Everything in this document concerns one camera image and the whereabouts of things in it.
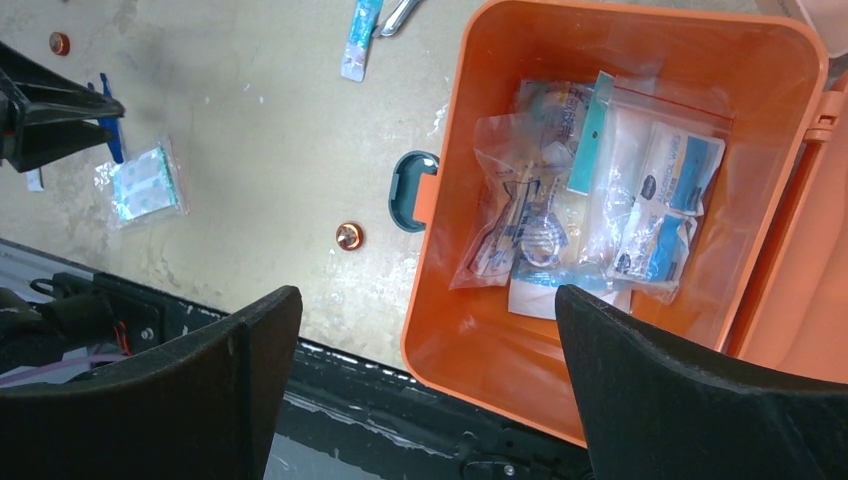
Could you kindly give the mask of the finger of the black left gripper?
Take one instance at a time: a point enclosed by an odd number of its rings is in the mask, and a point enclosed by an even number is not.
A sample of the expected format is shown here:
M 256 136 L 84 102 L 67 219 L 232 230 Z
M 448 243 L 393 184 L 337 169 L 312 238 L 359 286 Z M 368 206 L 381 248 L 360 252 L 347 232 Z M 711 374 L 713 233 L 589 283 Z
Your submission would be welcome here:
M 1 159 L 26 173 L 112 139 L 108 129 L 86 121 L 27 126 L 1 134 Z
M 1 45 L 1 123 L 35 126 L 121 118 L 117 100 L 70 81 L 6 44 Z

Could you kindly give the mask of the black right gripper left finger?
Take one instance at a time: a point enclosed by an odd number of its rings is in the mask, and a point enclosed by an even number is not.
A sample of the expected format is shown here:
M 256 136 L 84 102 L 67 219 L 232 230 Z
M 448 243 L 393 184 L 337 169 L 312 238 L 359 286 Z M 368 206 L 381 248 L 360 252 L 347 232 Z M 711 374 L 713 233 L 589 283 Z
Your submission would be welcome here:
M 283 286 L 63 384 L 1 392 L 5 479 L 260 479 L 303 303 Z

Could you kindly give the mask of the alcohol wipes bag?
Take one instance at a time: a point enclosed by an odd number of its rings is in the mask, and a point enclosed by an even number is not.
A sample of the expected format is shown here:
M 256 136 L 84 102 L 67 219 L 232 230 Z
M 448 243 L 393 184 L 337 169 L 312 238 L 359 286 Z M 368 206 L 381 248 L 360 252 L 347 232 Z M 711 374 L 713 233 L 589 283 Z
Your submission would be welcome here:
M 669 302 L 693 249 L 705 195 L 721 166 L 733 114 L 725 95 L 657 78 L 600 72 L 588 171 L 571 183 L 589 196 L 578 259 L 617 290 Z

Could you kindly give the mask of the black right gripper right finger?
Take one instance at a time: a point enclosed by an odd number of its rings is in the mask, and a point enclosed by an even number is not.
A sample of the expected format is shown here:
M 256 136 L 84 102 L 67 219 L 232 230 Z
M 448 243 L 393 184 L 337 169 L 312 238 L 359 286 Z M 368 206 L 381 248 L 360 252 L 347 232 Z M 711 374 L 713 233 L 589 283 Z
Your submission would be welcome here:
M 556 321 L 598 479 L 843 479 L 847 388 L 741 361 L 574 285 Z

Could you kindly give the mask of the small tape roll bag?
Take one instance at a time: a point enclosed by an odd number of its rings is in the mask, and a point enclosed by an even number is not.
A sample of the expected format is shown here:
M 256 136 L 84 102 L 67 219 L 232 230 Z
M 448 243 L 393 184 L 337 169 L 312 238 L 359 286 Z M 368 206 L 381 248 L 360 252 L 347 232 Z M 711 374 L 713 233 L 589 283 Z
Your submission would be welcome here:
M 529 113 L 480 119 L 475 158 L 490 202 L 468 241 L 450 288 L 499 287 L 514 269 L 558 269 L 566 262 L 567 214 L 562 192 L 572 171 L 581 129 L 556 127 Z

